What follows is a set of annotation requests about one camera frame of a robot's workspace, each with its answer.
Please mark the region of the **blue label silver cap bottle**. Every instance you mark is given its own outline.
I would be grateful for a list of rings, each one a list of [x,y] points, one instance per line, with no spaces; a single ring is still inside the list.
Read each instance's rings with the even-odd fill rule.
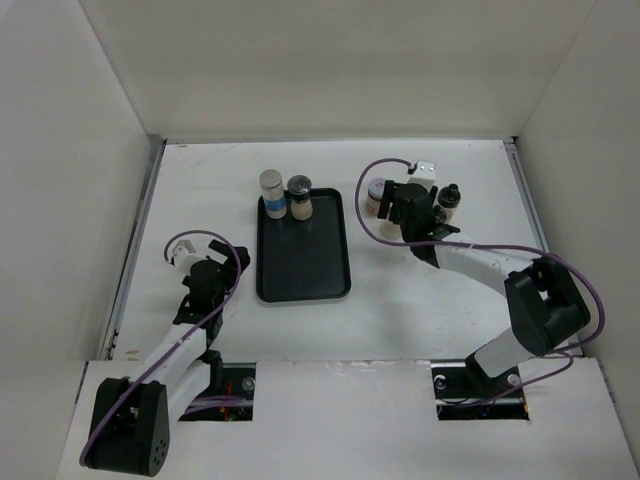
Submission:
[[[263,171],[259,176],[259,183],[268,217],[282,219],[287,213],[287,202],[280,172],[275,169]]]

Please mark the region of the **clear dome cap spice bottle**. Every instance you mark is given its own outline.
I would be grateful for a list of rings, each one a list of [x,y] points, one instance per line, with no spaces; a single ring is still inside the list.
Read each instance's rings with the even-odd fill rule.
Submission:
[[[313,214],[311,202],[312,182],[305,175],[294,175],[287,183],[291,214],[298,221],[306,221]]]

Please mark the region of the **yellow cap sauce bottle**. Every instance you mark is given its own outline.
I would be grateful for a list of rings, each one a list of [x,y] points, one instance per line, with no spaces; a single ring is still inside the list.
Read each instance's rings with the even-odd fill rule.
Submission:
[[[400,226],[389,220],[382,221],[380,224],[380,233],[385,239],[390,241],[397,241],[402,235]]]

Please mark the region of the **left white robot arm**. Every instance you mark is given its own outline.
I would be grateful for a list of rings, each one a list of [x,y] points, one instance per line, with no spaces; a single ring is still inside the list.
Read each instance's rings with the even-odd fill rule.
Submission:
[[[193,401],[214,398],[224,387],[222,362],[210,347],[222,326],[222,313],[250,264],[243,246],[212,233],[209,250],[218,262],[197,252],[190,231],[173,236],[164,260],[183,276],[188,292],[169,332],[144,362],[120,378],[99,385],[91,425],[80,453],[81,466],[153,477],[169,451],[171,429]]]

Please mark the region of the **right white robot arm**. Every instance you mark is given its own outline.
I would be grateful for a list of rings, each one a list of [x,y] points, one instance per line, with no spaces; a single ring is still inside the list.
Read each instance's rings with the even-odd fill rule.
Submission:
[[[508,370],[552,352],[591,320],[560,260],[544,252],[518,257],[472,243],[444,222],[419,184],[386,181],[378,216],[400,228],[419,260],[468,277],[506,300],[510,326],[465,359],[464,384],[475,395],[489,394]]]

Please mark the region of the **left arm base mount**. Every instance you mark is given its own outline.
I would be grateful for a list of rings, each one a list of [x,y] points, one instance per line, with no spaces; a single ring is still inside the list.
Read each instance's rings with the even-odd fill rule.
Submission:
[[[215,382],[196,397],[180,421],[251,421],[255,388],[255,363],[224,364]]]

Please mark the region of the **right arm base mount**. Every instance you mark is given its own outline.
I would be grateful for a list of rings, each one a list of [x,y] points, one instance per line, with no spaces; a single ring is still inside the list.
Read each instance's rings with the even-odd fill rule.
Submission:
[[[481,380],[463,361],[432,362],[436,415],[441,421],[529,419],[518,367]]]

